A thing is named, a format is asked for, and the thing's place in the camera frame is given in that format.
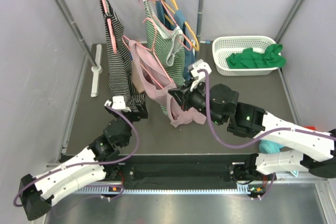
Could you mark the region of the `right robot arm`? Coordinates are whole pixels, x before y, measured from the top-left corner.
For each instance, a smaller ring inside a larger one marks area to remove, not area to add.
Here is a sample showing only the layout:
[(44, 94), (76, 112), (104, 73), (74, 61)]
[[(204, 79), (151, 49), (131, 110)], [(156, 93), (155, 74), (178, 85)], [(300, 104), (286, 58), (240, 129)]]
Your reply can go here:
[(226, 85), (200, 83), (169, 90), (182, 110), (201, 112), (209, 125), (227, 124), (227, 131), (257, 142), (266, 140), (288, 147), (285, 152), (251, 154), (245, 174), (252, 180), (284, 171), (302, 171), (321, 178), (335, 178), (335, 130), (319, 132), (280, 119), (257, 106), (238, 101), (239, 94)]

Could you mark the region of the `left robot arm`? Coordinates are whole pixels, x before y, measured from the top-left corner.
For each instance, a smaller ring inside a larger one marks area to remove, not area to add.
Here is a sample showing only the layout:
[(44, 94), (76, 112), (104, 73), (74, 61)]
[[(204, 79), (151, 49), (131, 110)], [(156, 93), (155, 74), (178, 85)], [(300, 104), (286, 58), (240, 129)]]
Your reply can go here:
[(120, 149), (127, 147), (136, 129), (134, 122), (148, 118), (145, 103), (133, 109), (117, 109), (116, 103), (106, 101), (105, 109), (114, 116), (103, 133), (81, 152), (59, 166), (37, 176), (27, 174), (20, 180), (15, 207), (22, 207), (29, 221), (45, 215), (62, 199), (91, 183), (114, 180), (118, 165), (129, 156), (121, 157)]

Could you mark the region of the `pink tank top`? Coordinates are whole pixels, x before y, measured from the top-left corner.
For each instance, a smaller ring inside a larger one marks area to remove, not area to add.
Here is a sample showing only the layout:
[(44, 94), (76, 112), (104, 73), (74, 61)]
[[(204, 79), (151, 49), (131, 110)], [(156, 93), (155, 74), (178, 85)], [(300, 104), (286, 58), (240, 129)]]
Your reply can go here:
[(136, 65), (145, 94), (161, 106), (171, 124), (174, 127), (191, 122), (204, 124), (206, 116), (194, 108), (182, 111), (175, 99), (169, 95), (168, 91), (177, 86), (174, 82), (170, 83), (155, 57), (149, 51), (136, 44), (134, 40), (129, 42), (129, 47), (132, 61)]

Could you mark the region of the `yellow hanger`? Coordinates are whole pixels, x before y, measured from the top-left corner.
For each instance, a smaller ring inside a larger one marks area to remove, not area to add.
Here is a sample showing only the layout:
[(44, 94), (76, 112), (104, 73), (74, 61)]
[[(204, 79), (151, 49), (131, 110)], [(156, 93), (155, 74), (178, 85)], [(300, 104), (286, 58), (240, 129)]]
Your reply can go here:
[(193, 32), (191, 26), (186, 20), (185, 15), (182, 13), (182, 11), (179, 9), (176, 0), (162, 0), (163, 1), (163, 6), (165, 6), (171, 13), (173, 14), (180, 14), (180, 16), (184, 17), (185, 21), (184, 24), (182, 25), (182, 28), (186, 28), (189, 30), (189, 33), (185, 33), (185, 36), (187, 37), (186, 42), (191, 42), (191, 47), (195, 52), (199, 52), (199, 42), (198, 39)]

